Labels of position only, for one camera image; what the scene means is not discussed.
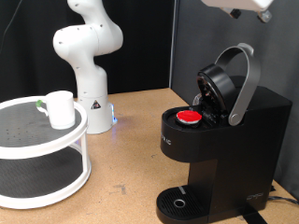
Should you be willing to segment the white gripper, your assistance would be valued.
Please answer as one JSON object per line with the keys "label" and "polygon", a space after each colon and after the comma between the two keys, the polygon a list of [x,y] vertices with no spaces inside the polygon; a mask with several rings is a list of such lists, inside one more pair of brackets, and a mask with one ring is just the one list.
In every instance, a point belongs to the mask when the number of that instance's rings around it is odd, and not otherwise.
{"label": "white gripper", "polygon": [[263,23],[268,23],[272,19],[269,6],[274,0],[201,0],[209,7],[225,7],[233,8],[230,15],[234,19],[238,19],[241,15],[239,9],[258,11],[258,19]]}

